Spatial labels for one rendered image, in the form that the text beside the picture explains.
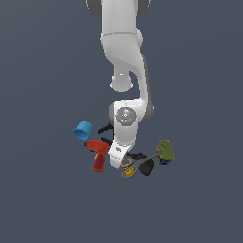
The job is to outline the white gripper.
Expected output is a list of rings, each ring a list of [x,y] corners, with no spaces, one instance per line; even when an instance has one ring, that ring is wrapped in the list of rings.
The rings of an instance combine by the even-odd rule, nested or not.
[[[110,165],[118,169],[124,160],[125,155],[134,147],[135,143],[132,142],[130,145],[119,145],[115,140],[108,151],[110,156]]]

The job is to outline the red power drill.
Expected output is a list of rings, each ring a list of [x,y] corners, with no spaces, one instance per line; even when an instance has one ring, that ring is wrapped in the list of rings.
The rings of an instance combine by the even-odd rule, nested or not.
[[[91,140],[90,142],[85,142],[84,146],[86,146],[91,152],[96,153],[92,170],[101,172],[104,167],[105,155],[109,151],[109,144],[102,141]]]

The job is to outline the black clamp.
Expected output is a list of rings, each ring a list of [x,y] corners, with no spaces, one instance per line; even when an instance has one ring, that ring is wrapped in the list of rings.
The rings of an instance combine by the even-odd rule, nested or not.
[[[105,127],[102,127],[98,130],[98,134],[101,134],[103,132],[106,132],[108,130],[111,130],[113,132],[113,139],[114,139],[114,127],[113,125],[111,124],[111,122],[109,122],[109,124]],[[105,137],[101,137],[101,141],[102,142],[106,142],[109,146],[112,145],[113,141],[108,139],[108,138],[105,138]]]

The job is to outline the blue plastic cup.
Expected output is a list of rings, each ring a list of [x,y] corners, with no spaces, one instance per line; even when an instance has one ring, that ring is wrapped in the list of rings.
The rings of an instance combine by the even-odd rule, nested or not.
[[[73,134],[81,140],[88,140],[92,131],[92,124],[89,121],[81,121],[73,130]]]

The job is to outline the olive green can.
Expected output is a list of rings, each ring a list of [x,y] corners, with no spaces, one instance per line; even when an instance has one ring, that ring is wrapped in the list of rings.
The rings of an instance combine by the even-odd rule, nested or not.
[[[159,165],[167,165],[174,158],[174,153],[169,140],[159,140],[156,152],[159,153],[159,155],[157,155]]]

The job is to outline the yellow-handled grey scissors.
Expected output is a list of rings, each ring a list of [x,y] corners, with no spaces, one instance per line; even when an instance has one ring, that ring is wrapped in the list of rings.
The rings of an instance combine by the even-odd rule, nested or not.
[[[124,171],[122,172],[122,176],[124,178],[130,178],[134,176],[137,171],[140,171],[139,166],[141,164],[144,164],[149,159],[153,160],[153,158],[157,155],[159,155],[159,153],[155,153],[151,156],[146,156],[145,159],[140,160],[134,160],[130,156],[128,156],[128,158],[124,159],[121,162],[121,167],[124,169]]]

